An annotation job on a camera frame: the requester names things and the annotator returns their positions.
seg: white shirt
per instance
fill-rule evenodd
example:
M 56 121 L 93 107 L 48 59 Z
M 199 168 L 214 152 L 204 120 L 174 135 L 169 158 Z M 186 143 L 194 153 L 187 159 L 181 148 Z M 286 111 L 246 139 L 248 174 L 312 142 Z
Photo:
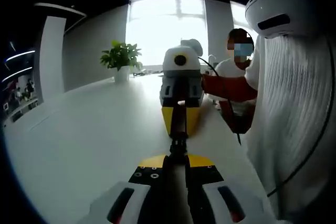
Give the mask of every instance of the white shirt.
M 336 47 L 332 48 L 334 56 Z M 326 38 L 258 37 L 245 77 L 258 90 L 248 156 L 267 193 L 306 157 L 324 124 L 331 92 Z M 336 102 L 314 154 L 280 193 L 270 197 L 283 217 L 302 210 L 326 184 L 336 154 Z
M 215 68 L 216 72 L 219 76 L 229 77 L 229 78 L 237 78 L 245 75 L 245 70 L 241 70 L 237 67 L 233 58 L 229 58 L 227 60 L 221 61 Z M 216 97 L 214 95 L 211 96 L 213 100 L 218 101 L 227 101 L 224 98 Z M 231 102 L 233 111 L 235 115 L 242 116 L 244 115 L 245 110 L 248 108 L 250 104 L 255 104 L 255 100 L 246 101 L 246 102 Z

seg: ceiling light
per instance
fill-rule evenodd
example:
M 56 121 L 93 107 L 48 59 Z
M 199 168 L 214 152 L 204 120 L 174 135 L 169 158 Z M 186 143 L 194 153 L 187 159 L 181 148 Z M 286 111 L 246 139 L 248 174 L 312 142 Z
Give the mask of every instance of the ceiling light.
M 30 68 L 26 68 L 26 69 L 23 69 L 23 70 L 20 70 L 19 72 L 16 72 L 14 74 L 11 74 L 10 76 L 6 77 L 5 79 L 2 80 L 2 82 L 4 82 L 5 80 L 9 79 L 10 77 L 13 77 L 14 75 L 18 74 L 18 73 L 21 73 L 23 71 L 26 71 L 26 70 L 29 70 L 29 69 L 32 69 L 33 67 L 30 67 Z
M 18 54 L 18 55 L 14 55 L 14 56 L 12 56 L 12 57 L 9 57 L 5 62 L 8 62 L 9 60 L 14 59 L 14 58 L 16 58 L 16 57 L 19 57 L 19 56 L 21 56 L 21 55 L 30 54 L 31 52 L 35 52 L 35 50 L 29 51 L 29 52 L 23 52 L 22 54 Z

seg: white pillar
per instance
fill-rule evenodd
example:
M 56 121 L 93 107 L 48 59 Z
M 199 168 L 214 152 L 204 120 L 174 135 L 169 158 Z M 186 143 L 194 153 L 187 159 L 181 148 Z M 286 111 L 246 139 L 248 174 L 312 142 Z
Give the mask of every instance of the white pillar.
M 39 103 L 64 93 L 62 48 L 65 24 L 65 18 L 52 16 L 46 18 L 35 57 L 35 66 L 38 68 L 38 71 L 35 71 L 35 86 Z

